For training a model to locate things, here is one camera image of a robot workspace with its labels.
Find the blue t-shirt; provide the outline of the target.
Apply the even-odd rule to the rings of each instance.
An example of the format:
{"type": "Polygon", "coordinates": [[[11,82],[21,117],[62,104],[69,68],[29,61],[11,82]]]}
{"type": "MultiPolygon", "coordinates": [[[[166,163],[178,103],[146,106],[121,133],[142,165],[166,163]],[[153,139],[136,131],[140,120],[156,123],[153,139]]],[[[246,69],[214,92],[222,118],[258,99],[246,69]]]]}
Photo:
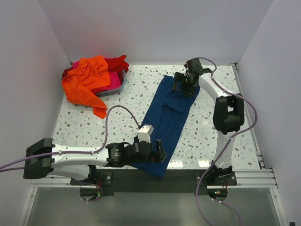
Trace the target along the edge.
{"type": "Polygon", "coordinates": [[[162,163],[136,162],[132,164],[134,168],[159,178],[162,178],[167,170],[190,108],[200,91],[200,87],[197,87],[192,96],[186,96],[179,89],[172,92],[173,83],[174,78],[172,76],[165,75],[163,77],[142,121],[142,125],[151,125],[154,128],[151,134],[152,149],[156,150],[156,140],[160,140],[166,158],[162,163]]]}

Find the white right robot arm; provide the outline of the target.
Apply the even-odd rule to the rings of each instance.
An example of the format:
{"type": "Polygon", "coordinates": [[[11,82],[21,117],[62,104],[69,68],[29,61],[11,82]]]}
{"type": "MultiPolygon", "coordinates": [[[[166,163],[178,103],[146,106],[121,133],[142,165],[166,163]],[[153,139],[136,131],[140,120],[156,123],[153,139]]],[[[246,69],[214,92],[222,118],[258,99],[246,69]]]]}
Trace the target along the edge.
{"type": "Polygon", "coordinates": [[[201,59],[188,60],[184,64],[186,71],[174,74],[172,92],[181,90],[186,96],[193,96],[197,87],[200,87],[214,100],[213,124],[218,135],[215,157],[208,174],[225,177],[232,173],[234,134],[240,131],[245,122],[244,101],[240,94],[227,90],[214,79],[216,64],[213,64],[213,70],[204,68],[201,59]]]}

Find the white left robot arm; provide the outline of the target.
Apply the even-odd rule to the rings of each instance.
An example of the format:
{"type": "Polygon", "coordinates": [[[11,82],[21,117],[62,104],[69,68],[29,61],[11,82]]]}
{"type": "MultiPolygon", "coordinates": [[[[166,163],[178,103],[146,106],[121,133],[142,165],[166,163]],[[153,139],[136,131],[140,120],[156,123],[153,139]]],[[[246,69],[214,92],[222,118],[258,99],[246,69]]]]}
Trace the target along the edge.
{"type": "Polygon", "coordinates": [[[99,151],[58,145],[51,138],[44,138],[26,149],[23,178],[55,175],[83,181],[94,176],[97,166],[121,168],[133,163],[162,163],[166,157],[159,140],[155,147],[136,140],[133,144],[111,143],[99,151]]]}

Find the red t-shirt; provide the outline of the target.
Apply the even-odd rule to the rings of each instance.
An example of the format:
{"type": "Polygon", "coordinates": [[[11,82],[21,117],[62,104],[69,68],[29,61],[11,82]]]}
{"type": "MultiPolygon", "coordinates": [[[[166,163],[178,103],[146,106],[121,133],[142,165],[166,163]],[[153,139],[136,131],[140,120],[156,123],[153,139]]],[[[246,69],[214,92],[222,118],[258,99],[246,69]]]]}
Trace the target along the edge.
{"type": "Polygon", "coordinates": [[[124,73],[129,67],[125,59],[125,55],[115,58],[96,56],[81,58],[72,63],[71,68],[63,73],[62,85],[65,93],[83,89],[98,94],[121,88],[124,73]]]}

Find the grey laundry basket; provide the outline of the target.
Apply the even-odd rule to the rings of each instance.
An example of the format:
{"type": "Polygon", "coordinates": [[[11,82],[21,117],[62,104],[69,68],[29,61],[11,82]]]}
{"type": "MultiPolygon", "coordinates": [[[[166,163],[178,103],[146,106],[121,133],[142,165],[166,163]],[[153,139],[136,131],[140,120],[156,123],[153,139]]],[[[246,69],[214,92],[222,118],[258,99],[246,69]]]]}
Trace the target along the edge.
{"type": "Polygon", "coordinates": [[[95,95],[98,97],[109,96],[119,93],[126,84],[127,75],[126,71],[109,73],[111,79],[111,85],[103,88],[97,88],[95,95]]]}

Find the orange t-shirt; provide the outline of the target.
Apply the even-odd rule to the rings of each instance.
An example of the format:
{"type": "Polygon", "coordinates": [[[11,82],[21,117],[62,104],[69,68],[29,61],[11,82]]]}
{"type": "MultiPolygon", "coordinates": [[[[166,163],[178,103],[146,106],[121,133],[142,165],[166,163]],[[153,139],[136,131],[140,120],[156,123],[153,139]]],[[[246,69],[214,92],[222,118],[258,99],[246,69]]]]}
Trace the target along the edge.
{"type": "Polygon", "coordinates": [[[63,72],[62,86],[67,100],[92,107],[93,113],[102,119],[107,115],[107,106],[93,90],[110,84],[108,65],[102,56],[81,58],[77,68],[63,72]]]}

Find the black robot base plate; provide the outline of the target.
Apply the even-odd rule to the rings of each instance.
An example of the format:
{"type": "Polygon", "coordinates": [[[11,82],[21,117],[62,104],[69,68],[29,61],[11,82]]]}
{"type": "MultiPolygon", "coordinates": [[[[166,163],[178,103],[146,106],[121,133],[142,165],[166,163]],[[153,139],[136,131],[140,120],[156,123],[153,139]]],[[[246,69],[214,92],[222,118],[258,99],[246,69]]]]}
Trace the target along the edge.
{"type": "Polygon", "coordinates": [[[98,169],[103,196],[115,193],[195,193],[204,169],[168,169],[163,178],[138,169],[98,169]]]}

